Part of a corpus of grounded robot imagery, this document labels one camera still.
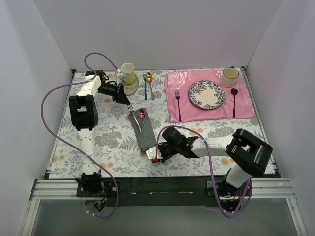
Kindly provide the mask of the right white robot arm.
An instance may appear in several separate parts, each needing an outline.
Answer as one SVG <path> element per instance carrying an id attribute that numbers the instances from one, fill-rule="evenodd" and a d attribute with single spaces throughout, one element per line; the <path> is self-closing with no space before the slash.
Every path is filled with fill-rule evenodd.
<path id="1" fill-rule="evenodd" d="M 228 170 L 218 189 L 220 194 L 234 195 L 251 177 L 262 177 L 273 148 L 249 131 L 238 128 L 231 136 L 205 139 L 200 134 L 186 137 L 177 126 L 161 132 L 165 142 L 157 144 L 155 162 L 165 162 L 176 154 L 191 159 L 201 157 L 230 157 L 235 165 Z"/>

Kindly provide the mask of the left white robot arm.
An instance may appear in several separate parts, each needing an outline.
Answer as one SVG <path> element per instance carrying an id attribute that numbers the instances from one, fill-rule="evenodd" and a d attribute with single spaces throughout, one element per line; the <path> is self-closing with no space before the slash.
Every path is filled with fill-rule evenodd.
<path id="1" fill-rule="evenodd" d="M 108 95 L 119 104 L 130 105 L 124 93 L 124 86 L 109 77 L 103 70 L 88 71 L 86 83 L 75 96 L 69 98 L 71 121 L 78 131 L 81 150 L 85 153 L 81 174 L 82 189 L 98 197 L 104 193 L 105 185 L 101 182 L 101 168 L 96 165 L 95 127 L 99 117 L 95 103 L 97 93 Z"/>

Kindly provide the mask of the gold spoon purple handle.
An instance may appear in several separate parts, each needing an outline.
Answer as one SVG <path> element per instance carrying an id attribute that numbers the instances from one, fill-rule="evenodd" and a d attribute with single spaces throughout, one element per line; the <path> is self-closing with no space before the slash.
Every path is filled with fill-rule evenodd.
<path id="1" fill-rule="evenodd" d="M 141 118 L 143 125 L 145 125 L 145 116 L 146 116 L 145 108 L 140 108 L 138 110 L 138 116 Z"/>

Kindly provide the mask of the grey cloth napkin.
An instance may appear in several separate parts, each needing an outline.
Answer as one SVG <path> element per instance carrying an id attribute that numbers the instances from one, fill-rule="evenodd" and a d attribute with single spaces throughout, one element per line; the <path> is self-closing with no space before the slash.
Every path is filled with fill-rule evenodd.
<path id="1" fill-rule="evenodd" d="M 142 131 L 138 131 L 133 116 L 131 114 L 129 114 L 129 120 L 134 129 L 139 148 L 141 152 L 145 152 L 146 150 L 156 145 L 156 138 L 147 111 L 145 116 L 145 125 L 143 125 L 141 118 L 138 116 L 138 110 L 134 111 L 134 114 L 139 125 L 141 126 Z"/>

